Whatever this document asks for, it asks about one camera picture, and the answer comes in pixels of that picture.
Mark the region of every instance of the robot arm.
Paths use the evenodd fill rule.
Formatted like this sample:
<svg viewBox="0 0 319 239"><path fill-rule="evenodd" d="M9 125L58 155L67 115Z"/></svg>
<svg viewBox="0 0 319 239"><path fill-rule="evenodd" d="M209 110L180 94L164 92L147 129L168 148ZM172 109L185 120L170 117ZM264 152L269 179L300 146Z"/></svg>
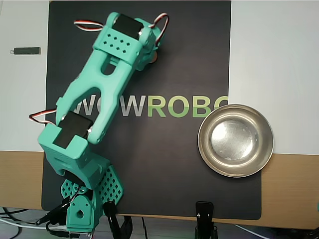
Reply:
<svg viewBox="0 0 319 239"><path fill-rule="evenodd" d="M161 31L156 24L164 17L167 19ZM92 153L89 143L99 143L106 134L128 80L157 56L167 24L166 13L153 24L111 13L81 73L56 103L57 126L47 124L38 138L52 168L66 179L61 187L64 201L57 211L66 211L71 233L92 232L102 216L102 206L110 201L116 204L123 195L109 160ZM108 64L115 69L104 75ZM97 89L101 92L101 111L92 122L73 110Z"/></svg>

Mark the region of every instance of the stainless steel bowl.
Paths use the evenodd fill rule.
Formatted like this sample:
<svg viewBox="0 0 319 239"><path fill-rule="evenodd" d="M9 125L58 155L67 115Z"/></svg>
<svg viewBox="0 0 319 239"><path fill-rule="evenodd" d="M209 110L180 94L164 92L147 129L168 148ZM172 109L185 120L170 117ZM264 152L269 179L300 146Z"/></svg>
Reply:
<svg viewBox="0 0 319 239"><path fill-rule="evenodd" d="M272 130L255 109L226 105L214 110L198 132L199 152L206 164L228 177L246 177L261 170L274 148Z"/></svg>

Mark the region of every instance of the wooden surface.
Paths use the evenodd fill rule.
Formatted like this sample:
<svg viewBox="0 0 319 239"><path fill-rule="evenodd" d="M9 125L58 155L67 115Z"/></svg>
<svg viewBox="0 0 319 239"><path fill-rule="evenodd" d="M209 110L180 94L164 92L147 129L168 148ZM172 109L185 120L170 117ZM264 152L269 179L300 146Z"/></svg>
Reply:
<svg viewBox="0 0 319 239"><path fill-rule="evenodd" d="M42 152L0 151L0 206L42 209L42 167ZM262 171L261 218L257 221L215 221L314 229L319 226L318 202L319 156L274 154ZM195 220L188 217L154 217Z"/></svg>

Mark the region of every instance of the black clamp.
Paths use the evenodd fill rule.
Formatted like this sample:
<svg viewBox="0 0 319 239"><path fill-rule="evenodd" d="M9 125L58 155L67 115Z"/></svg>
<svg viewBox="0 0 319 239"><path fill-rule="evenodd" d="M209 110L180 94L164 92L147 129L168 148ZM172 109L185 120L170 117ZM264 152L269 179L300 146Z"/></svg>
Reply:
<svg viewBox="0 0 319 239"><path fill-rule="evenodd" d="M116 219L116 206L114 201L103 204L104 214L108 217L110 229L114 239L129 239L133 231L132 218L124 216L124 222L120 228Z"/></svg>
<svg viewBox="0 0 319 239"><path fill-rule="evenodd" d="M211 202L196 203L197 226L195 239L218 239L217 227L213 219L214 205Z"/></svg>

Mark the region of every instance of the mousepad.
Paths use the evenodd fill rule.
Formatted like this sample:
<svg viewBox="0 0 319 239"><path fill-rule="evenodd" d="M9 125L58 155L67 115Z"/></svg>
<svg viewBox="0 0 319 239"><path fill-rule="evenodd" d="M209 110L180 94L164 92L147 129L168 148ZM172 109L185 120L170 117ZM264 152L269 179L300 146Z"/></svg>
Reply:
<svg viewBox="0 0 319 239"><path fill-rule="evenodd" d="M210 201L215 218L259 219L261 172L246 178L219 175L197 146L205 116L228 103L230 1L53 1L46 108L56 107L98 36L73 21L105 22L113 11L148 22L162 12L170 16L158 60L133 74L104 139L91 147L110 160L124 186L118 212L195 217L195 203ZM96 92L74 111L94 120L99 99ZM47 119L54 121L54 116ZM43 209L61 203L63 181L45 160Z"/></svg>

